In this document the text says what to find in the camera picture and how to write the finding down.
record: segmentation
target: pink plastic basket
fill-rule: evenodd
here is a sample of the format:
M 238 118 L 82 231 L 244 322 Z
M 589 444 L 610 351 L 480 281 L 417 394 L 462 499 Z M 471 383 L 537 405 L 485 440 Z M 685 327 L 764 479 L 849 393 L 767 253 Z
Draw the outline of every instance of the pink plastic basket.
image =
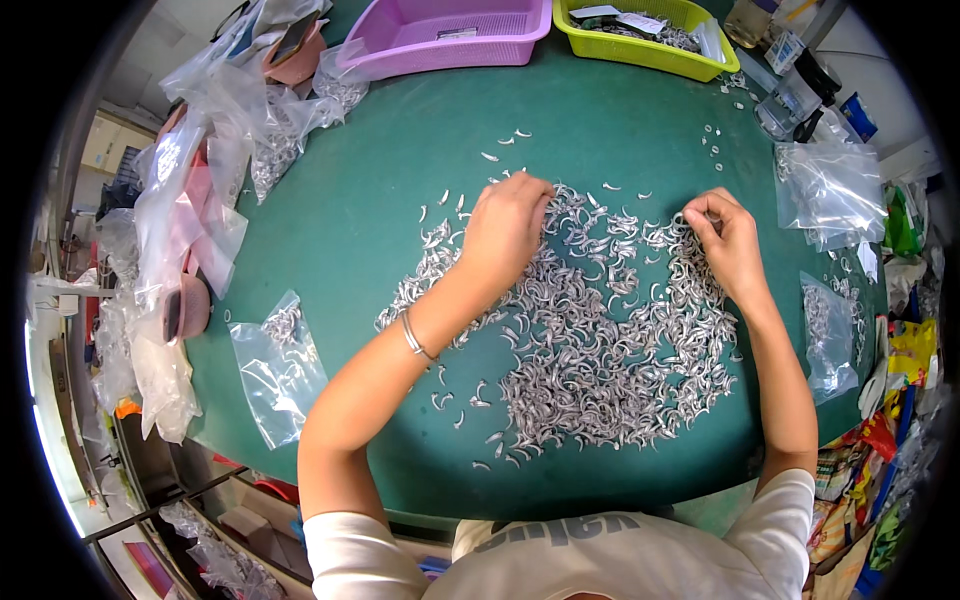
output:
M 522 65 L 550 31 L 550 0 L 373 0 L 344 44 L 368 54 L 343 67 L 371 80 L 464 66 Z

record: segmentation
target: woman's right hand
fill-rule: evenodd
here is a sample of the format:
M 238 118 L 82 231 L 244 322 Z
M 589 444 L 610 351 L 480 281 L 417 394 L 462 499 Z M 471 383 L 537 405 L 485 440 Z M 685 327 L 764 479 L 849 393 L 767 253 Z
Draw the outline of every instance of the woman's right hand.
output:
M 454 269 L 468 273 L 481 311 L 510 289 L 530 264 L 540 245 L 543 212 L 553 196 L 549 181 L 523 171 L 488 185 L 480 194 Z
M 691 200 L 684 218 L 700 237 L 713 276 L 744 316 L 770 298 L 754 217 L 726 188 Z

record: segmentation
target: person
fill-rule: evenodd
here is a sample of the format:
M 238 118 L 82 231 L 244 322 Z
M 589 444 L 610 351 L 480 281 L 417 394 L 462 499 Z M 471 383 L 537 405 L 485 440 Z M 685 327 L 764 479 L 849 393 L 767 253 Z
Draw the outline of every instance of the person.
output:
M 367 465 L 367 442 L 422 375 L 423 354 L 437 356 L 519 278 L 540 243 L 552 195 L 547 181 L 522 172 L 485 188 L 460 260 L 407 310 L 414 343 L 397 319 L 317 399 L 298 455 L 314 594 L 322 600 L 799 598 L 808 570 L 817 418 L 767 288 L 754 219 L 723 188 L 690 201 L 684 217 L 746 320 L 766 440 L 754 502 L 727 535 L 623 512 L 514 523 L 498 532 L 488 521 L 462 521 L 453 565 L 429 586 L 396 546 Z M 413 352 L 416 344 L 422 353 Z

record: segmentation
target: glass jar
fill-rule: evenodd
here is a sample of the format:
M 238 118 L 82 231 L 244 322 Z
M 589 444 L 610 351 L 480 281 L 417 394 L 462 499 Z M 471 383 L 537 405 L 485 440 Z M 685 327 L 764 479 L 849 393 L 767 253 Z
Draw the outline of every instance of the glass jar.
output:
M 744 48 L 753 48 L 770 26 L 776 9 L 774 0 L 736 0 L 723 22 L 723 30 Z

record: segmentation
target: label on basket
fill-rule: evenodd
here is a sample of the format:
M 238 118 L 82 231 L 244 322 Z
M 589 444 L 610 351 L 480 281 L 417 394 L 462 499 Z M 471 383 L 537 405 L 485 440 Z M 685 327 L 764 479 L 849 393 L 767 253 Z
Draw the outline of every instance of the label on basket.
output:
M 444 29 L 441 32 L 437 32 L 437 39 L 453 39 L 454 37 L 477 37 L 477 28 Z
M 617 16 L 618 14 L 620 14 L 620 11 L 609 4 L 606 4 L 602 7 L 587 7 L 585 9 L 570 11 L 570 16 L 575 19 L 589 19 L 593 18 L 594 16 Z
M 620 14 L 616 20 L 620 21 L 624 25 L 639 29 L 642 32 L 646 32 L 652 36 L 660 33 L 660 30 L 666 27 L 666 23 L 663 23 L 662 21 L 652 19 L 649 16 L 633 14 L 632 12 L 624 12 L 623 14 Z

